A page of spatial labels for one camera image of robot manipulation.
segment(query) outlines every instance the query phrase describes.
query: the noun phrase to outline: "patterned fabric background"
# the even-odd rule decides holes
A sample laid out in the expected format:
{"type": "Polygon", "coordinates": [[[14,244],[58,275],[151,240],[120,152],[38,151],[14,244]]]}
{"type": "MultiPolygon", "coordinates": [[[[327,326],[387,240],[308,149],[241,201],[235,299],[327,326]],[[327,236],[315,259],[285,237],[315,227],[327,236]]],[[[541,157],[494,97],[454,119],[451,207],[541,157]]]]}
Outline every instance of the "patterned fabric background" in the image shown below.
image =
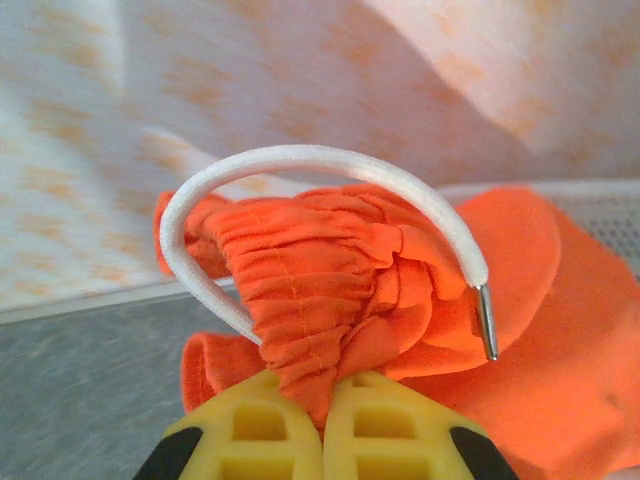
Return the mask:
{"type": "Polygon", "coordinates": [[[636,0],[0,0],[0,310],[157,282],[157,195],[257,146],[640,176],[639,67],[636,0]]]}

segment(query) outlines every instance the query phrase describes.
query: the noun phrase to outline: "yellow plastic object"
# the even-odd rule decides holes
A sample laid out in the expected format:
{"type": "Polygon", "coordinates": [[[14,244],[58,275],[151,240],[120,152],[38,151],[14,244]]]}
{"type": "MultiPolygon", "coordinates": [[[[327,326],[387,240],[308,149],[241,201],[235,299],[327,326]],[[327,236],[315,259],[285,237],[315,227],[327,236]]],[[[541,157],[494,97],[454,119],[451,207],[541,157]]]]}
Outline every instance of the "yellow plastic object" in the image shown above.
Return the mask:
{"type": "Polygon", "coordinates": [[[339,383],[324,435],[327,480],[474,480],[450,430],[469,419],[374,372],[339,383]]]}
{"type": "Polygon", "coordinates": [[[202,437],[179,480],[322,480],[322,444],[309,416],[261,372],[172,425],[202,437]]]}

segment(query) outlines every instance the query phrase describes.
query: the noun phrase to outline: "gathered orange fabric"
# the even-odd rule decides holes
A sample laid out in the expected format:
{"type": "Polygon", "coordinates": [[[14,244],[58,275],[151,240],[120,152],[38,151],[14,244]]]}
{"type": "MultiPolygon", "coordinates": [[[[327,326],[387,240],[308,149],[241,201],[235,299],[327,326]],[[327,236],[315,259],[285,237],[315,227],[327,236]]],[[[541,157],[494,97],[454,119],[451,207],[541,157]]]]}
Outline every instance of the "gathered orange fabric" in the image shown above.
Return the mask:
{"type": "Polygon", "coordinates": [[[211,277],[233,275],[263,343],[192,337],[186,409],[267,367],[322,428],[333,384],[376,369],[484,425],[524,479],[640,463],[640,289],[627,267],[525,189],[457,210],[490,267],[496,363],[446,241],[395,195],[355,185],[201,201],[187,248],[211,277]]]}

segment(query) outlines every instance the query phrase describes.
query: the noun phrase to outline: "metal crimp end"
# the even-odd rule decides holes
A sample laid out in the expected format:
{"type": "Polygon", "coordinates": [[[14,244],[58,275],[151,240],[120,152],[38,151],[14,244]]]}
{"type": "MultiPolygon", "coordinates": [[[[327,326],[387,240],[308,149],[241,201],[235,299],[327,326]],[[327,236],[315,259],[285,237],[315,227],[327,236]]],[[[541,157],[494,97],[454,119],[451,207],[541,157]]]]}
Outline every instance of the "metal crimp end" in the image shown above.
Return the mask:
{"type": "Polygon", "coordinates": [[[496,322],[493,318],[493,306],[491,305],[491,291],[486,283],[474,288],[477,292],[476,313],[482,330],[485,355],[487,360],[495,361],[498,359],[500,352],[498,350],[496,322]]]}

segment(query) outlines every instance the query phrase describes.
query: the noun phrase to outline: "white elastic hair tie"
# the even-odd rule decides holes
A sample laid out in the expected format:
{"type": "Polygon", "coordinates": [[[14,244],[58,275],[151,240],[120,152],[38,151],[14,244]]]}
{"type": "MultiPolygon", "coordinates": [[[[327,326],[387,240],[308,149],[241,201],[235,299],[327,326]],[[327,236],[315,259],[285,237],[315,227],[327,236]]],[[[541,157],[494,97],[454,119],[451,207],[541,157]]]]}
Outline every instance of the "white elastic hair tie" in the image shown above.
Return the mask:
{"type": "Polygon", "coordinates": [[[451,244],[467,284],[476,290],[485,352],[489,360],[498,358],[489,268],[462,218],[417,177],[377,158],[348,150],[319,145],[258,148],[220,160],[187,180],[162,215],[160,248],[176,278],[194,297],[239,333],[260,344],[247,310],[211,280],[187,252],[184,226],[191,210],[212,190],[249,175],[292,169],[339,174],[378,185],[427,216],[451,244]]]}

